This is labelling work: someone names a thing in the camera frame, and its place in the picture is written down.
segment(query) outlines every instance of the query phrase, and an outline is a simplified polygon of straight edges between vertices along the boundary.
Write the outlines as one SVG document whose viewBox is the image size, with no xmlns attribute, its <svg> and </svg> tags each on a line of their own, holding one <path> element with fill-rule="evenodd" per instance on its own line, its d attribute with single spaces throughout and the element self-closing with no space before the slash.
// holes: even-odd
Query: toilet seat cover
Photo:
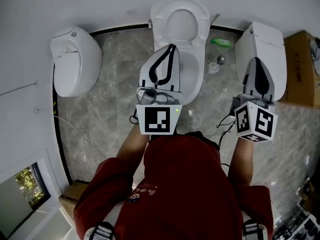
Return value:
<svg viewBox="0 0 320 240">
<path fill-rule="evenodd" d="M 197 43 L 207 40 L 210 14 L 192 0 L 169 0 L 151 9 L 155 41 L 167 44 Z"/>
<path fill-rule="evenodd" d="M 54 60 L 54 64 L 54 88 L 61 97 L 68 97 L 78 83 L 81 65 L 79 53 L 63 53 Z"/>
</svg>

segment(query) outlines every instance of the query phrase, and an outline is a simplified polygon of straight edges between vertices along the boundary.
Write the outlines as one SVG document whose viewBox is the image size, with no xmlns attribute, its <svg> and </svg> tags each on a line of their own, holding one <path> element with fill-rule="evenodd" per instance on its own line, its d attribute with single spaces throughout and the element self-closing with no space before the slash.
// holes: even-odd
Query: toilet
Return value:
<svg viewBox="0 0 320 240">
<path fill-rule="evenodd" d="M 53 83 L 61 97 L 76 97 L 90 91 L 100 74 L 102 52 L 92 36 L 73 26 L 60 30 L 51 40 Z"/>
<path fill-rule="evenodd" d="M 271 26 L 253 22 L 234 45 L 235 66 L 239 82 L 245 80 L 249 62 L 259 58 L 274 83 L 273 101 L 282 98 L 287 83 L 287 60 L 282 33 Z"/>
<path fill-rule="evenodd" d="M 180 92 L 183 105 L 197 96 L 204 78 L 205 46 L 210 31 L 210 14 L 193 0 L 168 0 L 151 8 L 154 51 L 169 44 L 180 56 Z M 158 79 L 167 75 L 167 67 L 156 70 Z"/>
</svg>

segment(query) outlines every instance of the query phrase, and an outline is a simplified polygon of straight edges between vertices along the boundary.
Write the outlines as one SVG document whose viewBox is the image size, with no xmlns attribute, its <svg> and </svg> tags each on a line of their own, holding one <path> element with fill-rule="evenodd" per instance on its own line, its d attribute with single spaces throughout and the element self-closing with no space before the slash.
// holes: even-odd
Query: window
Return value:
<svg viewBox="0 0 320 240">
<path fill-rule="evenodd" d="M 0 184 L 0 239 L 9 238 L 50 198 L 37 163 Z"/>
</svg>

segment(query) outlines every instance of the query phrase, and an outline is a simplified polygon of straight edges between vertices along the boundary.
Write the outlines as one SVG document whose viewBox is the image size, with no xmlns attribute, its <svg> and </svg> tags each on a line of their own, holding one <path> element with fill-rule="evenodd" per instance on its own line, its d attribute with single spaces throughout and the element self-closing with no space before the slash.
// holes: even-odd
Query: cable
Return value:
<svg viewBox="0 0 320 240">
<path fill-rule="evenodd" d="M 219 128 L 220 126 L 228 126 L 230 125 L 231 123 L 227 123 L 227 124 L 221 124 L 228 116 L 230 116 L 230 113 L 227 114 L 221 121 L 218 125 L 216 125 L 216 128 Z"/>
<path fill-rule="evenodd" d="M 221 137 L 220 137 L 220 140 L 219 140 L 219 144 L 218 144 L 219 149 L 220 149 L 220 147 L 221 147 L 221 142 L 222 142 L 223 137 L 224 137 L 227 133 L 231 133 L 230 130 L 231 130 L 231 128 L 232 128 L 235 124 L 236 124 L 236 121 L 233 121 L 232 124 L 231 124 L 231 126 L 229 127 L 229 129 L 226 130 L 226 131 L 224 131 L 224 132 L 221 134 Z"/>
<path fill-rule="evenodd" d="M 17 89 L 14 89 L 14 90 L 10 90 L 10 91 L 7 91 L 7 92 L 4 92 L 4 93 L 1 93 L 1 94 L 0 94 L 0 96 L 5 95 L 5 94 L 12 93 L 12 92 L 14 92 L 14 91 L 17 91 L 17 90 L 20 90 L 20 89 L 23 89 L 23 88 L 26 88 L 26 87 L 28 87 L 28 86 L 35 86 L 35 85 L 37 85 L 37 84 L 38 84 L 37 82 L 34 82 L 34 83 L 31 83 L 31 84 L 28 84 L 28 85 L 25 85 L 25 86 L 19 87 L 19 88 L 17 88 Z"/>
<path fill-rule="evenodd" d="M 107 158 L 106 158 L 103 154 L 101 154 L 101 153 L 94 147 L 94 145 L 92 145 L 91 142 L 90 142 L 76 127 L 74 127 L 71 123 L 69 123 L 68 121 L 62 119 L 61 117 L 59 117 L 59 116 L 57 116 L 57 115 L 52 114 L 51 116 L 53 116 L 53 117 L 55 117 L 55 118 L 58 118 L 58 119 L 60 119 L 61 121 L 63 121 L 63 122 L 65 122 L 65 123 L 67 123 L 68 125 L 70 125 L 73 129 L 75 129 L 75 130 L 78 132 L 78 134 L 81 135 L 82 138 L 85 139 L 86 142 L 89 143 L 89 145 L 90 145 L 91 147 L 93 147 L 93 149 L 94 149 L 100 156 L 102 156 L 104 159 L 107 159 Z"/>
<path fill-rule="evenodd" d="M 137 109 L 135 109 L 133 115 L 130 115 L 130 117 L 129 117 L 129 121 L 130 121 L 130 123 L 133 124 L 133 125 L 138 125 L 138 124 L 139 124 L 139 119 L 138 119 L 138 117 L 136 116 L 136 114 L 137 114 Z"/>
</svg>

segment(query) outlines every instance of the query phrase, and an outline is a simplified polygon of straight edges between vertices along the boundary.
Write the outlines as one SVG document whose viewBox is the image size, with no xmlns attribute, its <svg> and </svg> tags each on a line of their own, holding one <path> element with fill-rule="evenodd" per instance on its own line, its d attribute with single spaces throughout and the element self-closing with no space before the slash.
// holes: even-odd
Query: gray tile floor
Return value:
<svg viewBox="0 0 320 240">
<path fill-rule="evenodd" d="M 208 40 L 223 38 L 233 43 L 239 35 L 211 30 Z M 133 29 L 95 37 L 102 49 L 102 67 L 95 87 L 75 98 L 58 98 L 59 116 L 76 126 L 105 157 L 114 157 L 132 128 L 129 116 L 137 104 L 136 88 L 142 64 L 153 53 L 151 29 Z M 232 97 L 242 92 L 236 75 L 233 48 L 206 45 L 208 61 L 215 62 L 222 54 L 226 64 L 216 74 L 205 71 L 203 83 L 195 100 L 184 106 L 177 126 L 179 133 L 202 131 L 218 142 L 223 127 L 216 125 L 228 114 Z M 320 144 L 320 110 L 278 103 L 278 125 L 273 142 L 256 144 L 254 148 L 253 184 L 268 186 L 271 198 L 284 218 L 290 215 L 297 201 L 297 187 L 316 168 Z M 81 136 L 66 123 L 60 122 L 64 153 L 71 177 L 90 181 L 100 162 L 97 154 Z M 222 141 L 221 161 L 230 163 L 236 145 L 234 131 Z M 308 165 L 306 156 L 310 155 Z M 144 177 L 140 165 L 134 181 Z"/>
</svg>

